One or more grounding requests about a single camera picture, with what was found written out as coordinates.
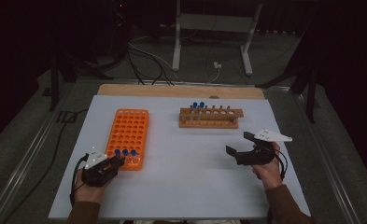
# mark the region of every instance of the cable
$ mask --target cable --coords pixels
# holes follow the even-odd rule
[[[136,78],[138,80],[138,84],[140,82],[140,83],[142,83],[142,85],[145,85],[145,83],[143,82],[142,78],[139,76],[140,73],[137,70],[137,67],[134,65],[129,51],[128,51],[127,55],[125,56],[125,59],[126,59],[127,63],[130,64],[131,67],[133,68],[134,74],[135,74],[135,76],[136,76]]]
[[[159,57],[159,56],[157,56],[157,55],[155,55],[155,54],[152,54],[152,53],[149,53],[149,52],[146,52],[146,51],[144,51],[144,50],[142,50],[142,49],[139,49],[139,48],[137,48],[137,47],[135,47],[134,45],[132,45],[131,43],[129,43],[128,42],[128,45],[129,46],[131,46],[133,49],[136,49],[136,50],[138,50],[138,51],[140,51],[140,52],[143,52],[143,53],[146,53],[147,55],[150,55],[150,56],[152,56],[152,57],[154,57],[154,58],[157,58],[157,59],[160,59],[161,61],[163,61],[165,64],[167,64],[168,66],[169,66],[169,68],[171,68],[171,71],[172,71],[172,73],[174,74],[174,76],[175,76],[175,78],[177,79],[177,80],[179,80],[180,82],[182,82],[183,84],[186,84],[184,81],[182,81],[177,75],[176,75],[176,73],[172,70],[172,66],[171,66],[171,64],[169,64],[165,59],[163,59],[163,58],[161,58],[161,57]]]
[[[151,55],[151,54],[149,54],[149,53],[147,53],[147,52],[145,52],[145,51],[143,51],[143,50],[140,50],[140,49],[135,49],[135,48],[131,48],[131,47],[128,47],[128,50],[130,51],[130,53],[132,53],[132,54],[135,54],[135,55],[138,55],[138,56],[141,56],[141,57],[145,57],[145,58],[148,58],[148,59],[151,59],[153,62],[155,62],[159,67],[160,67],[160,70],[161,70],[161,72],[160,72],[160,74],[153,80],[153,82],[151,83],[151,85],[154,85],[155,84],[155,82],[158,80],[158,79],[160,79],[161,77],[162,77],[162,75],[164,75],[164,77],[165,77],[165,81],[166,81],[166,83],[168,84],[168,85],[174,85],[172,82],[171,82],[171,80],[169,80],[169,78],[168,78],[168,76],[166,75],[166,73],[165,73],[165,70],[163,69],[163,67],[162,67],[162,65],[160,64],[160,62],[153,56],[153,55]]]
[[[146,57],[146,56],[140,55],[140,54],[138,54],[138,53],[133,53],[133,52],[129,52],[129,53],[130,53],[130,57],[131,57],[131,54],[136,55],[136,56]],[[134,71],[135,71],[138,75],[140,75],[140,76],[142,76],[142,77],[146,77],[146,78],[152,79],[152,77],[146,76],[145,74],[141,73],[141,72],[139,71],[139,69],[137,68],[137,66],[136,66],[136,65],[134,65],[134,69],[135,69]]]
[[[281,179],[283,180],[284,177],[285,177],[285,173],[288,170],[288,159],[286,158],[285,154],[283,154],[280,150],[277,150],[277,149],[274,149],[274,148],[270,149],[268,147],[263,147],[263,146],[260,146],[260,145],[256,145],[256,146],[261,148],[261,149],[267,150],[267,151],[272,151],[274,153],[274,157],[279,161],[279,164],[281,165],[280,175],[281,175]],[[279,155],[276,154],[276,152],[278,152],[278,154],[281,154],[284,157],[285,163],[280,159]]]
[[[280,159],[279,155],[276,154],[277,152],[285,158],[286,167],[285,167],[284,162]],[[279,161],[279,164],[281,165],[280,176],[281,176],[281,180],[283,180],[285,178],[285,174],[288,170],[288,159],[286,158],[286,156],[280,150],[276,150],[276,149],[274,149],[274,156],[276,157],[276,159]],[[267,212],[267,224],[272,224],[273,219],[274,219],[274,215],[273,215],[273,211],[271,210],[271,206],[270,206],[268,208],[268,212]]]
[[[211,83],[212,83],[212,82],[214,82],[216,79],[218,79],[219,75],[220,75],[220,68],[218,68],[218,74],[216,75],[216,77],[215,77],[215,78],[213,78],[211,81],[204,83],[204,85],[206,85],[206,84],[211,84]]]
[[[78,172],[78,167],[80,166],[80,164],[83,162],[83,161],[86,161],[89,157],[89,154],[86,153],[85,156],[81,157],[79,160],[78,160],[78,163],[76,164],[76,167],[75,167],[75,171],[73,173],[73,178],[72,178],[72,185],[71,185],[71,188],[70,188],[70,195],[69,195],[69,198],[70,198],[70,203],[73,204],[75,203],[75,191],[78,190],[79,188],[81,188],[85,183],[81,184],[79,187],[77,187],[75,189],[75,183],[76,183],[76,174]]]
[[[57,152],[59,149],[59,145],[61,143],[61,138],[62,138],[62,134],[64,133],[64,129],[66,128],[66,125],[68,124],[68,121],[72,121],[75,116],[77,116],[78,114],[87,111],[88,109],[84,109],[84,110],[80,110],[78,112],[70,112],[73,114],[72,117],[70,117],[65,123],[64,126],[62,127],[62,129],[60,130],[60,133],[58,135],[58,139],[57,139],[57,144],[55,145],[54,148],[54,153],[52,156],[52,160],[51,163],[49,164],[49,167],[46,169],[46,172],[40,177],[40,179],[37,181],[37,183],[32,187],[32,189],[29,191],[29,193],[12,209],[12,211],[6,216],[5,220],[2,222],[3,224],[6,224],[9,219],[12,217],[12,215],[14,215],[14,213],[21,207],[21,205],[32,195],[32,193],[35,191],[35,189],[40,185],[40,183],[44,180],[44,178],[46,177],[46,175],[49,173],[49,170],[51,169],[52,165],[55,162],[55,159],[57,157]]]

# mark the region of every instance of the wrist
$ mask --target wrist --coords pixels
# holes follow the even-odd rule
[[[78,190],[76,192],[76,202],[101,203],[104,193],[101,190]]]
[[[274,179],[262,182],[264,189],[274,189],[282,185],[282,180]]]

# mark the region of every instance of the sleeve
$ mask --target sleeve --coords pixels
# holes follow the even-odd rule
[[[274,219],[278,224],[314,224],[315,219],[300,211],[286,185],[265,191]]]
[[[67,224],[94,224],[98,219],[101,204],[76,202],[70,212]]]

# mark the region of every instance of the white table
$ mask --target white table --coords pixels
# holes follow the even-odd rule
[[[178,112],[193,102],[242,108],[237,130],[180,129]],[[119,108],[149,112],[146,157],[141,171],[121,171],[107,188],[99,218],[111,219],[251,219],[266,217],[261,181],[249,167],[238,166],[225,152],[230,146],[251,150],[243,132],[262,128],[278,132],[267,100],[179,97],[94,96],[87,118],[58,189],[49,218],[67,218],[70,183],[79,158],[92,147],[105,150]],[[289,154],[283,143],[281,151]],[[285,183],[304,213],[309,210],[289,160]]]

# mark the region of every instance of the white stand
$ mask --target white stand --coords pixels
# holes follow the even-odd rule
[[[245,74],[250,76],[253,74],[252,66],[248,56],[250,42],[256,30],[257,21],[261,12],[262,5],[256,7],[253,17],[229,17],[215,15],[198,15],[186,14],[180,12],[180,0],[176,2],[176,36],[174,59],[172,61],[172,70],[179,70],[180,62],[180,29],[196,29],[196,30],[217,30],[227,32],[247,32],[247,42],[241,46],[242,60],[245,67]]]

